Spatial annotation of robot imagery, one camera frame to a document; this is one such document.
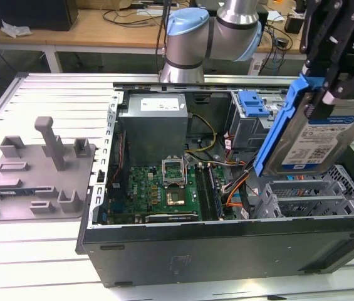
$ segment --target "wooden desk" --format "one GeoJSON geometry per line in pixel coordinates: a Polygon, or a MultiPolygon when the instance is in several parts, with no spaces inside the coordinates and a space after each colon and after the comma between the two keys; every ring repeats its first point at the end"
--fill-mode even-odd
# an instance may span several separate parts
{"type": "MultiPolygon", "coordinates": [[[[293,0],[286,0],[284,4],[269,4],[270,8],[286,14],[289,11],[293,0]]],[[[120,15],[130,14],[130,11],[122,11],[120,15]]],[[[148,16],[137,16],[133,14],[125,18],[117,18],[119,22],[131,22],[147,19],[148,16]]],[[[0,30],[0,50],[34,50],[43,51],[46,54],[51,72],[62,72],[57,52],[91,52],[91,53],[132,53],[132,54],[154,54],[159,26],[150,21],[154,26],[143,28],[126,28],[117,26],[102,18],[98,9],[80,9],[78,19],[69,31],[50,31],[33,29],[30,36],[21,36],[16,39],[7,36],[0,30]]],[[[284,24],[274,23],[275,27],[283,29],[284,24]]],[[[292,35],[294,46],[289,51],[292,54],[299,53],[298,37],[292,35]]],[[[250,75],[258,74],[258,66],[263,62],[271,49],[271,38],[264,35],[264,38],[254,55],[250,75]]]]}

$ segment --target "green circuit board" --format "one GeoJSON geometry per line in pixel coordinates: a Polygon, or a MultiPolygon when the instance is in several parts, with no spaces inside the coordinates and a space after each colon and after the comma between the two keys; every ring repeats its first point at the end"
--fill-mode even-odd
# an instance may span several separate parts
{"type": "MultiPolygon", "coordinates": [[[[221,187],[225,183],[224,173],[221,168],[214,168],[214,179],[221,187]]],[[[167,178],[181,177],[179,167],[167,168],[167,178]]],[[[152,167],[131,167],[128,180],[128,198],[125,213],[147,214],[147,213],[194,213],[200,216],[200,204],[197,193],[195,171],[193,166],[187,168],[187,184],[184,188],[169,186],[167,189],[163,185],[163,175],[161,166],[152,167]],[[174,194],[170,191],[179,191],[184,194],[180,199],[184,203],[173,203],[170,196],[174,194]]]]}

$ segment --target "white paper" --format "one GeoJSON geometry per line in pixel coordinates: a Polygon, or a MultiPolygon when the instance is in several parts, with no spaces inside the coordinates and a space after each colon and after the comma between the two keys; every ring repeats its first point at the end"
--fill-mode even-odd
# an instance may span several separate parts
{"type": "Polygon", "coordinates": [[[278,22],[278,21],[284,21],[284,17],[282,17],[282,15],[280,15],[279,12],[277,11],[269,11],[269,14],[267,16],[267,20],[268,21],[274,21],[274,22],[278,22]]]}
{"type": "Polygon", "coordinates": [[[29,36],[30,34],[32,34],[30,28],[27,26],[18,27],[5,23],[3,20],[1,20],[1,22],[3,24],[1,31],[13,38],[16,38],[17,36],[29,36]]]}
{"type": "Polygon", "coordinates": [[[178,98],[143,98],[141,111],[179,111],[178,98]]]}

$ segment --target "orange wire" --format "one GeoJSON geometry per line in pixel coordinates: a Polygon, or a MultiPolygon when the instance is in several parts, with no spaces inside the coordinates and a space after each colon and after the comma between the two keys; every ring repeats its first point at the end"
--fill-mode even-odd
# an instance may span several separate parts
{"type": "Polygon", "coordinates": [[[243,184],[243,182],[245,182],[247,179],[249,178],[249,175],[247,175],[246,177],[244,177],[241,182],[238,183],[237,186],[235,186],[235,188],[231,191],[231,193],[228,196],[227,202],[226,202],[226,206],[230,207],[230,206],[240,206],[242,207],[242,204],[230,204],[231,199],[232,199],[232,195],[234,195],[234,193],[237,191],[237,189],[243,184]]]}

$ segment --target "hard drive label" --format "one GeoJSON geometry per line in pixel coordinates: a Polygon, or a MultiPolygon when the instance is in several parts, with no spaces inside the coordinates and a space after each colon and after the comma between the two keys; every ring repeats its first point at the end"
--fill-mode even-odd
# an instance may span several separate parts
{"type": "Polygon", "coordinates": [[[306,169],[321,164],[337,145],[337,137],[354,123],[354,116],[310,120],[283,161],[283,167],[306,169]]]}

